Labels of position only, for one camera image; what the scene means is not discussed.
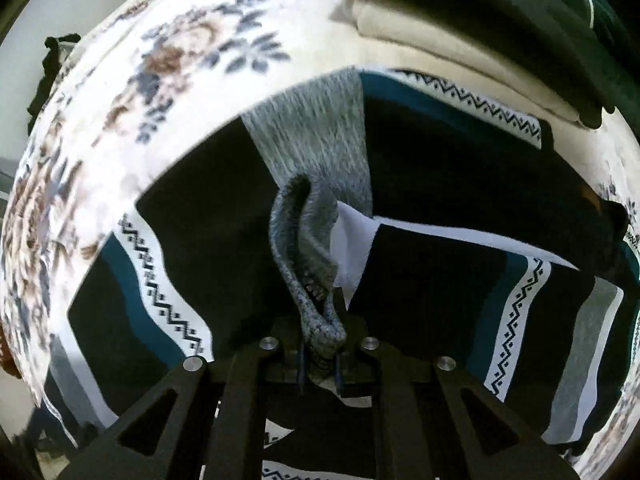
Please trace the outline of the black teal patterned knit sweater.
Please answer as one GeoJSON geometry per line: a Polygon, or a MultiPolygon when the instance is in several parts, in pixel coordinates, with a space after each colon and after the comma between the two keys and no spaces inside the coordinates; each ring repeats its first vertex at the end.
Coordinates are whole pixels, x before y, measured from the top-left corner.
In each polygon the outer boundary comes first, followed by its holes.
{"type": "Polygon", "coordinates": [[[225,120],[105,233],[44,382],[70,461],[190,356],[274,337],[299,356],[268,406],[258,479],[379,479],[372,401],[340,395],[366,337],[453,359],[570,466],[616,417],[638,344],[625,207],[545,120],[412,70],[343,68],[225,120]]]}

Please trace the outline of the dark green black garment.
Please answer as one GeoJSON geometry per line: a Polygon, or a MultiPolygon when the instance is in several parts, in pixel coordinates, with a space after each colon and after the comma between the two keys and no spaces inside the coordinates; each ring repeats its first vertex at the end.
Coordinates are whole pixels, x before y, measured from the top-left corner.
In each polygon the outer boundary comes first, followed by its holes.
{"type": "Polygon", "coordinates": [[[639,79],[631,41],[604,0],[402,0],[536,76],[587,127],[618,110],[639,127],[639,79]]]}

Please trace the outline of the folded beige garment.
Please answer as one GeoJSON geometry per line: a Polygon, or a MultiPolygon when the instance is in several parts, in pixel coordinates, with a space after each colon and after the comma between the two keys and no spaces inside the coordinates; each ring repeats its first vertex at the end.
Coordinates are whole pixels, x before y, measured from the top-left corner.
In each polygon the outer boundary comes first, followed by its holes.
{"type": "Polygon", "coordinates": [[[528,70],[413,4],[400,0],[342,0],[341,10],[360,36],[437,58],[442,67],[435,72],[440,76],[529,113],[542,110],[566,122],[579,120],[574,106],[528,70]]]}

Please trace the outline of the black garment at bed edge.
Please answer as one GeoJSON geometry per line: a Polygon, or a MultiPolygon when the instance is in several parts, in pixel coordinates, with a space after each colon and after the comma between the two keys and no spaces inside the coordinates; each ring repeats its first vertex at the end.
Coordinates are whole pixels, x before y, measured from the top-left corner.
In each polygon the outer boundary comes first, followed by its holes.
{"type": "Polygon", "coordinates": [[[70,52],[73,51],[75,44],[81,40],[81,36],[77,32],[59,37],[48,37],[44,42],[44,46],[48,50],[46,56],[41,62],[43,75],[38,82],[37,92],[27,107],[30,116],[29,130],[32,130],[40,110],[46,105],[50,96],[51,89],[55,79],[60,72],[62,65],[70,52]]]}

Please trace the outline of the floral cream bed blanket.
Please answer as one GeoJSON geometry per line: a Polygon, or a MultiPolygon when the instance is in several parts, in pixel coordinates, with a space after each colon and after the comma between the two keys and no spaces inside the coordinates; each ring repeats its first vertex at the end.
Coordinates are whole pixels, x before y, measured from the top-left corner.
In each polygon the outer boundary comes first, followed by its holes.
{"type": "MultiPolygon", "coordinates": [[[[32,126],[3,219],[1,365],[35,399],[29,437],[48,438],[66,467],[70,456],[43,406],[44,382],[58,322],[90,263],[86,251],[107,227],[103,214],[78,219],[91,167],[104,160],[114,168],[115,204],[128,205],[225,120],[312,78],[343,68],[412,70],[545,120],[556,151],[601,197],[625,207],[626,242],[639,262],[639,127],[618,110],[591,128],[491,99],[440,76],[442,63],[431,55],[360,36],[341,2],[128,0],[64,61],[32,126]]],[[[634,338],[616,417],[574,461],[574,479],[638,477],[639,318],[634,338]]]]}

